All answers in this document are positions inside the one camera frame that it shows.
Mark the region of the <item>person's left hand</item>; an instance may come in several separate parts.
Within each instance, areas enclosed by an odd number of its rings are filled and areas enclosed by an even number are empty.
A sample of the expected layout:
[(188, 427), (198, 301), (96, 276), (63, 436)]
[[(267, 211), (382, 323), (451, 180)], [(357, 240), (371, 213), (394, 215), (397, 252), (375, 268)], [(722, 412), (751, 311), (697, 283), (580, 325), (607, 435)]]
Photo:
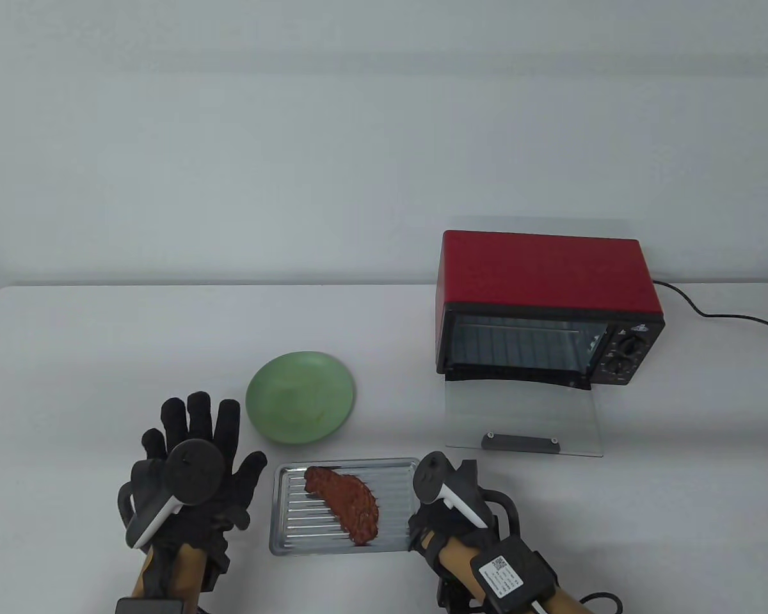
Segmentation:
[(161, 428), (141, 438), (146, 457), (131, 468), (117, 506), (130, 549), (153, 551), (161, 563), (184, 546), (206, 558), (204, 590), (227, 572), (229, 530), (249, 527), (248, 508), (267, 464), (259, 451), (234, 467), (241, 408), (233, 398), (211, 411), (211, 397), (194, 392), (168, 398)]

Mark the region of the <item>person's right hand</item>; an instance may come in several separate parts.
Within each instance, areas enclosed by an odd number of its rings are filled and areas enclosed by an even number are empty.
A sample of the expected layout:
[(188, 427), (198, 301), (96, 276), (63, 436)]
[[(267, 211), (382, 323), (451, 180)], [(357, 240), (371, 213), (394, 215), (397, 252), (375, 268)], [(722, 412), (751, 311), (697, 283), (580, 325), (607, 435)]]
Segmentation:
[(479, 485), (476, 460), (463, 460), (455, 468), (443, 452), (431, 452), (414, 471), (413, 490), (421, 504), (408, 520), (408, 550), (422, 555), (436, 570), (442, 567), (440, 553), (451, 539), (480, 551), (501, 540), (490, 503), (504, 509), (509, 535), (520, 535), (515, 503), (506, 494)]

